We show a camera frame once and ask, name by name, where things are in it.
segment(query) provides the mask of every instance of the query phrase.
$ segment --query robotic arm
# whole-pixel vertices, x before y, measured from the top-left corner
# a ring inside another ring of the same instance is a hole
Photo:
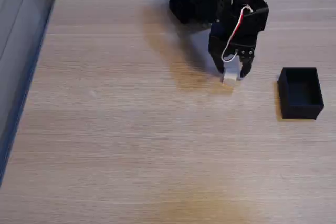
[[[241,78],[251,71],[257,36],[268,17],[264,0],[170,0],[170,9],[181,23],[212,23],[208,51],[219,72],[225,74],[235,57]]]

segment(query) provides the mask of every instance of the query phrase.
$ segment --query black box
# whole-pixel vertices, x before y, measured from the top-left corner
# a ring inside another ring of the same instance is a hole
[[[324,107],[316,68],[283,68],[278,88],[284,119],[316,119]]]

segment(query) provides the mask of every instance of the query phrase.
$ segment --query white wire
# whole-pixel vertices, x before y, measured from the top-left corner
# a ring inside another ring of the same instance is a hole
[[[228,46],[229,46],[229,44],[230,44],[230,42],[231,42],[233,36],[235,35],[237,29],[239,28],[239,25],[240,25],[241,19],[243,18],[243,14],[244,14],[244,10],[245,10],[245,9],[249,9],[250,12],[253,12],[252,8],[251,8],[249,5],[246,5],[246,6],[244,6],[244,7],[241,9],[241,11],[240,11],[240,16],[239,16],[237,25],[236,25],[235,29],[233,30],[232,34],[230,35],[229,40],[227,41],[226,46],[225,46],[225,48],[224,48],[224,50],[223,50],[223,52],[222,52],[221,59],[222,59],[223,62],[231,62],[231,61],[233,61],[234,58],[235,58],[235,57],[237,56],[237,54],[238,54],[238,53],[236,53],[236,54],[235,54],[231,59],[229,59],[229,60],[225,60],[225,59],[224,59],[224,53],[225,53],[225,51],[227,50],[227,48],[228,48]]]

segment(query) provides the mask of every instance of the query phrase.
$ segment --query wood grain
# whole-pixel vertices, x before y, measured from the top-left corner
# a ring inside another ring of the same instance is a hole
[[[267,1],[231,89],[168,0],[56,0],[0,223],[333,223],[336,0]],[[294,66],[318,68],[316,121],[279,116]]]

